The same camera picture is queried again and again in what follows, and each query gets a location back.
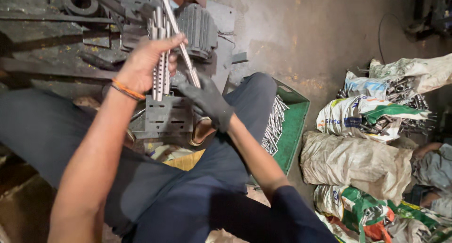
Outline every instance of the perforated metal plate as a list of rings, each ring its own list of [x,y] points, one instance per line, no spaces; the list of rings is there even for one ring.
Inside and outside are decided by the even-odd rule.
[[[184,97],[164,96],[162,101],[146,96],[146,132],[179,133],[193,129],[193,111]]]

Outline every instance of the sleeve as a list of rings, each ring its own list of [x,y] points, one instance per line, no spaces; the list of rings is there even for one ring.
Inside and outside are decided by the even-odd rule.
[[[279,211],[294,223],[299,242],[338,242],[294,187],[282,186],[276,189],[272,209]]]
[[[444,159],[447,159],[449,161],[452,161],[452,146],[449,144],[443,144],[439,148],[439,153]]]

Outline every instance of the concrete floor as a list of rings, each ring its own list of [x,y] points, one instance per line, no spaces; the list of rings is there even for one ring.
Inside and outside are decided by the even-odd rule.
[[[234,53],[250,62],[233,65],[230,82],[265,72],[311,101],[305,130],[315,128],[319,111],[342,88],[347,69],[359,74],[372,58],[381,60],[378,26],[386,13],[410,24],[414,0],[215,0],[237,10]],[[452,52],[452,44],[433,36],[412,42],[398,21],[387,16],[381,27],[386,63],[400,58],[429,58]],[[309,204],[314,186],[302,181],[294,159],[289,181]]]

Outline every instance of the wire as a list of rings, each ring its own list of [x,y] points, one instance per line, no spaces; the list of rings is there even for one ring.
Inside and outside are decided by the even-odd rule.
[[[218,37],[221,37],[221,38],[225,39],[226,41],[228,41],[228,42],[230,42],[230,43],[233,43],[233,44],[234,44],[234,48],[232,48],[232,49],[234,50],[234,49],[235,49],[235,43],[234,43],[234,41],[229,40],[228,38],[226,38],[226,37],[225,37],[226,35],[236,36],[236,34],[234,34],[234,32],[221,32],[221,31],[218,31]]]
[[[380,49],[381,61],[383,62],[383,65],[386,65],[386,63],[385,63],[385,59],[383,58],[383,52],[381,51],[380,31],[381,31],[381,23],[383,23],[383,20],[388,15],[394,16],[397,19],[397,21],[399,22],[400,28],[402,28],[402,30],[405,30],[403,28],[402,22],[399,20],[399,18],[395,14],[387,13],[387,14],[383,15],[383,18],[381,18],[380,25],[378,26],[378,48]]]

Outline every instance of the hand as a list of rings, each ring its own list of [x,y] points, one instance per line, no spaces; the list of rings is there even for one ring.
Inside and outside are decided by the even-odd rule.
[[[212,119],[212,126],[225,133],[229,129],[229,122],[234,107],[230,106],[218,91],[213,81],[199,76],[201,89],[188,83],[181,83],[179,91],[195,103],[194,110],[202,116]]]
[[[116,79],[128,89],[140,94],[152,88],[152,70],[160,59],[160,55],[181,43],[188,44],[184,34],[175,35],[164,40],[149,40],[147,36],[140,39],[137,47],[127,58]],[[176,73],[177,55],[169,56],[169,72]]]

